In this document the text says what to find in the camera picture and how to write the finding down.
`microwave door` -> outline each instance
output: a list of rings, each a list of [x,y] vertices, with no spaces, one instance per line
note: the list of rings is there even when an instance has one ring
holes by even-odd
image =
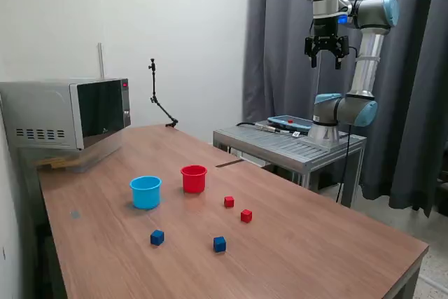
[[[80,84],[78,101],[84,148],[125,127],[120,81]]]

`gray curtain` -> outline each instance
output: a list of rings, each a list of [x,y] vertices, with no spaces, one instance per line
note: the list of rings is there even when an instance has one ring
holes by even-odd
[[[448,134],[448,9],[445,0],[398,0],[400,20],[386,37],[374,94],[374,123],[354,133],[368,137],[363,195],[390,195],[390,206],[421,207],[429,215]],[[312,21],[306,0],[249,0],[244,74],[246,121],[289,114],[310,119],[318,93],[348,91],[354,55],[335,70],[321,53],[312,69],[304,55]],[[361,33],[341,28],[358,47]]]

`blue cube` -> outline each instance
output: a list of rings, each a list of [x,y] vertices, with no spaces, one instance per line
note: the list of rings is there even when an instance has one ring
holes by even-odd
[[[151,244],[161,245],[161,243],[163,243],[164,240],[165,240],[165,234],[163,233],[163,231],[155,230],[151,234]]]
[[[215,252],[224,252],[225,251],[225,239],[224,237],[215,237],[213,238],[213,250]]]

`red cup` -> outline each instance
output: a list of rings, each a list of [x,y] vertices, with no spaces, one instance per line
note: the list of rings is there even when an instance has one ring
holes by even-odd
[[[205,189],[205,174],[207,168],[191,165],[181,169],[183,176],[183,191],[186,193],[202,193]]]

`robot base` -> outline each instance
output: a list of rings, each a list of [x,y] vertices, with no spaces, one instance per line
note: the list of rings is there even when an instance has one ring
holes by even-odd
[[[337,126],[313,124],[308,136],[300,138],[299,142],[325,152],[335,152],[341,148],[347,147],[348,137],[345,137],[344,135],[346,136],[346,134],[343,134],[342,137],[340,137]]]

